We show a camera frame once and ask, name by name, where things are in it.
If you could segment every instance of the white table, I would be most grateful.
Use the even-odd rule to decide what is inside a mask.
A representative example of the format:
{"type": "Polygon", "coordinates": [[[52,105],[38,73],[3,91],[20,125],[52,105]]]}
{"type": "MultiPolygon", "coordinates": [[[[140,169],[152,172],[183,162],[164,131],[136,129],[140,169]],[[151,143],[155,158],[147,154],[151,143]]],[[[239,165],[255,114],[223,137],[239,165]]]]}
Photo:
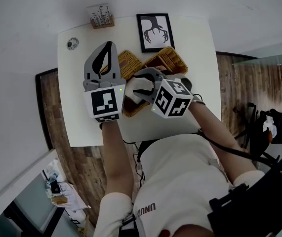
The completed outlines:
{"type": "MultiPolygon", "coordinates": [[[[193,84],[193,93],[202,95],[209,109],[220,119],[220,82],[213,39],[208,21],[202,18],[169,16],[175,49],[187,64],[186,76],[193,84]]],[[[131,51],[142,62],[153,53],[142,53],[136,17],[115,19],[114,27],[94,30],[84,25],[62,32],[58,36],[58,77],[65,126],[71,147],[102,145],[98,123],[89,118],[83,100],[83,67],[86,59],[102,43],[111,40],[118,54],[131,51]],[[76,37],[75,50],[66,48],[67,41],[76,37]]],[[[123,139],[138,142],[165,138],[197,131],[197,122],[186,112],[182,118],[163,119],[147,106],[137,115],[119,121],[123,139]]]]}

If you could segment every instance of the woven basket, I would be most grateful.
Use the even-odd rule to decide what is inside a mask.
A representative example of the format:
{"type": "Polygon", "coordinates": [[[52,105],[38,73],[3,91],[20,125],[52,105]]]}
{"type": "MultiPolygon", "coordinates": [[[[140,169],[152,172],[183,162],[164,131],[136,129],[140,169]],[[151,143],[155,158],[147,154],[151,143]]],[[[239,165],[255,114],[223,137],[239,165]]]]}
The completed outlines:
{"type": "MultiPolygon", "coordinates": [[[[143,68],[164,66],[172,74],[185,74],[188,72],[188,67],[181,59],[175,49],[167,46],[159,51],[156,55],[148,59],[145,63],[141,61],[130,51],[124,51],[119,56],[119,64],[121,76],[128,81],[136,72],[143,68]]],[[[101,72],[106,71],[108,66],[104,67],[101,72]]],[[[125,97],[123,101],[123,114],[127,117],[132,117],[150,103],[142,100],[138,105],[132,100],[125,97]]]]}

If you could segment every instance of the person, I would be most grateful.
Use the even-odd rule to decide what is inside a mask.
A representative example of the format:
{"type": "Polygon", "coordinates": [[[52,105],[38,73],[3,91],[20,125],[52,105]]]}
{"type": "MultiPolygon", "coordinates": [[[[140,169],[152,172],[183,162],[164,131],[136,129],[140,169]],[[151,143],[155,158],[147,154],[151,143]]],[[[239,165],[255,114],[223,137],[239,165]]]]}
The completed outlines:
{"type": "MultiPolygon", "coordinates": [[[[206,105],[192,102],[189,111],[208,138],[241,150],[206,105]]],[[[119,236],[122,221],[131,213],[146,237],[214,236],[207,218],[212,212],[209,201],[227,195],[233,186],[252,186],[264,176],[250,160],[199,135],[176,135],[157,140],[141,155],[145,182],[132,206],[133,174],[117,122],[103,123],[102,135],[107,188],[95,237],[119,236]]]]}

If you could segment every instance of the framed picture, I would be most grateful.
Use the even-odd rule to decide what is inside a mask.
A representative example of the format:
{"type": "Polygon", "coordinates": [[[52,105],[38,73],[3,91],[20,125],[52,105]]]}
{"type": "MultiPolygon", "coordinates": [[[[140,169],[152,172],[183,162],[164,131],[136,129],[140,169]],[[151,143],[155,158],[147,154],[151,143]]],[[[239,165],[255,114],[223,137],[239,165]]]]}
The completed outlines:
{"type": "Polygon", "coordinates": [[[137,14],[142,53],[175,48],[168,14],[137,14]]]}

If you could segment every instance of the black chair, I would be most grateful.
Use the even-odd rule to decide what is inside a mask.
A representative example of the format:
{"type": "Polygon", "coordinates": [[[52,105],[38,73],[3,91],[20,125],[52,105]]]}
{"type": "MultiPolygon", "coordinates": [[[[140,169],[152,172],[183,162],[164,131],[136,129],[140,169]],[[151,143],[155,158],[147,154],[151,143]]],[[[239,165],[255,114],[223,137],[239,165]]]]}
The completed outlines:
{"type": "Polygon", "coordinates": [[[241,115],[241,112],[236,108],[233,109],[242,120],[245,122],[246,129],[235,138],[240,138],[246,135],[245,143],[241,145],[242,148],[246,148],[250,142],[249,151],[251,154],[261,156],[269,146],[269,130],[263,132],[263,123],[266,121],[267,116],[271,116],[274,119],[274,125],[277,128],[277,135],[272,140],[272,144],[282,144],[282,113],[277,112],[275,109],[270,111],[261,111],[259,118],[257,118],[258,111],[256,105],[253,103],[248,104],[249,107],[253,108],[253,112],[250,118],[250,122],[241,115]]]}

